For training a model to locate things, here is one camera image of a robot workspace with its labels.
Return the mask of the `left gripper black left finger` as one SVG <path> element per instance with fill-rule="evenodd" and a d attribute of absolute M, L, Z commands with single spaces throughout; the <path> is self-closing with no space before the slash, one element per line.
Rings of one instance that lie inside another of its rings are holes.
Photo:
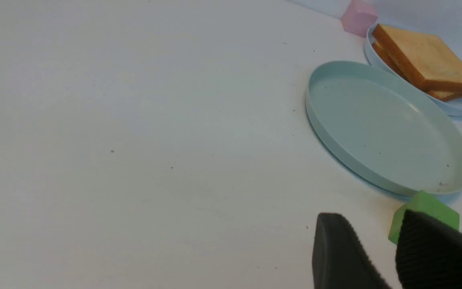
<path fill-rule="evenodd" d="M 317 217 L 312 269 L 316 289 L 389 289 L 349 221 L 337 213 Z"/>

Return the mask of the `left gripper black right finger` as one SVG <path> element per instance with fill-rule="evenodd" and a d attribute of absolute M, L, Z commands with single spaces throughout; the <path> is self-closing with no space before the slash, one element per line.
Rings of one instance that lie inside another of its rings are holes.
<path fill-rule="evenodd" d="M 404 289 L 462 289 L 462 233 L 428 214 L 407 210 L 395 267 Z"/>

